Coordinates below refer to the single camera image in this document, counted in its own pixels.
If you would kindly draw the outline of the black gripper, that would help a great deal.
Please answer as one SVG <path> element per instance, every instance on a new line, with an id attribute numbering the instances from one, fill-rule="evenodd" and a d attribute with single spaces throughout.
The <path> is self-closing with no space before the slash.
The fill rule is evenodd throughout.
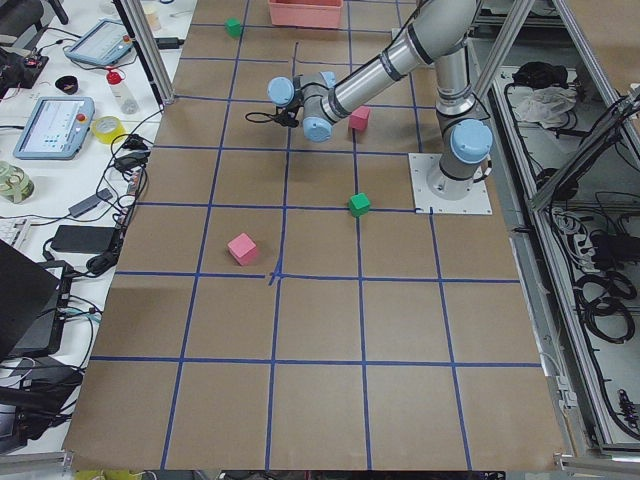
<path id="1" fill-rule="evenodd" d="M 278 77 L 277 78 L 277 109 L 296 111 L 304 104 L 303 86 L 301 77 L 296 76 L 293 79 Z"/>

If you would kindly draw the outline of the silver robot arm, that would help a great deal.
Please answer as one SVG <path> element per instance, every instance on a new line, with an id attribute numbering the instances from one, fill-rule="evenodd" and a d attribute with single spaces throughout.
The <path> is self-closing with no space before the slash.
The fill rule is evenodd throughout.
<path id="1" fill-rule="evenodd" d="M 426 175 L 429 190 L 446 200 L 468 195 L 480 181 L 493 136 L 478 116 L 469 78 L 467 34 L 474 1 L 422 1 L 390 43 L 348 76 L 331 72 L 276 77 L 267 86 L 275 106 L 268 120 L 302 127 L 307 140 L 329 140 L 333 127 L 408 77 L 430 77 L 443 152 Z"/>

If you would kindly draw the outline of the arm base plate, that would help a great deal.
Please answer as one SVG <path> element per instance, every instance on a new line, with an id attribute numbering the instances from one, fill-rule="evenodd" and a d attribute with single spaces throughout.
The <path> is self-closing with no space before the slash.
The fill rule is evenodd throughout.
<path id="1" fill-rule="evenodd" d="M 414 211 L 418 214 L 491 215 L 492 207 L 478 166 L 471 179 L 456 181 L 440 170 L 441 154 L 409 153 Z"/>

